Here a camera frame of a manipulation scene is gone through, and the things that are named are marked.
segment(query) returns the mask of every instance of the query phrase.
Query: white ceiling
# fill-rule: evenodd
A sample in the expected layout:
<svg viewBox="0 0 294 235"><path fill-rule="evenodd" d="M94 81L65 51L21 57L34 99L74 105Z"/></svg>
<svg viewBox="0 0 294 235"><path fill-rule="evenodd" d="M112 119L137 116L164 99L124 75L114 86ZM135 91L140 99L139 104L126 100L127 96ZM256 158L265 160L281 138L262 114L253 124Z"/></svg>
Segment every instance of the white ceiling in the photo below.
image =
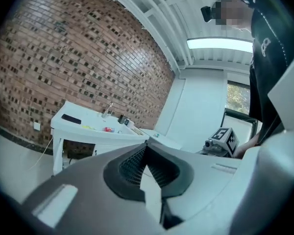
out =
<svg viewBox="0 0 294 235"><path fill-rule="evenodd" d="M216 0L118 0L148 30L174 72L184 68L213 68L249 74L252 54L228 49L188 49L196 37L234 37L252 40L248 31L206 23L201 7Z"/></svg>

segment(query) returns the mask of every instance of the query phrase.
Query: power outlet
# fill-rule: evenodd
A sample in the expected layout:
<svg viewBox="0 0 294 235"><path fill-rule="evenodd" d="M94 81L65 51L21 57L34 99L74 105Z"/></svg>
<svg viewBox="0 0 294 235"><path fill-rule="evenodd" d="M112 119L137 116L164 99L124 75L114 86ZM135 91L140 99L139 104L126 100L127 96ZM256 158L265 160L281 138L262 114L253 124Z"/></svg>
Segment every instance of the power outlet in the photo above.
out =
<svg viewBox="0 0 294 235"><path fill-rule="evenodd" d="M34 122L34 130L40 131L40 123Z"/></svg>

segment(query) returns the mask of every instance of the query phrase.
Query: black clothing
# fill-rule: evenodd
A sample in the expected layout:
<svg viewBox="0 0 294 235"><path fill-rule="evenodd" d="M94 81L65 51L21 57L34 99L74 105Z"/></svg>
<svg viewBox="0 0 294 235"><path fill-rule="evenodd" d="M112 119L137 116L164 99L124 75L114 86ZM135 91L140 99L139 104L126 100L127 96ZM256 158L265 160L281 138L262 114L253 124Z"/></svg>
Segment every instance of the black clothing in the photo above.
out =
<svg viewBox="0 0 294 235"><path fill-rule="evenodd" d="M258 143L268 138L280 126L281 119L268 98L268 92L281 78L294 58L294 33L289 25L274 13L264 13L284 50L270 30L263 16L254 10L251 34L254 38L253 58L250 65L249 116L263 123Z"/></svg>

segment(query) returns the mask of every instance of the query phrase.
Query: ceiling light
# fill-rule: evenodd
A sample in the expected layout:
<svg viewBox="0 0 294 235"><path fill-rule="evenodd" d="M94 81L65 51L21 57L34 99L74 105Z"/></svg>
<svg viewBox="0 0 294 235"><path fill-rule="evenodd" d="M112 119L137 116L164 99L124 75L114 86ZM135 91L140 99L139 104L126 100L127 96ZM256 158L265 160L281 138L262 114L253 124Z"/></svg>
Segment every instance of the ceiling light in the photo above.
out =
<svg viewBox="0 0 294 235"><path fill-rule="evenodd" d="M210 37L210 38L192 38L187 40L188 48L221 48L221 49L233 49L246 52L253 52L253 42L235 38L222 38L222 37Z"/></svg>

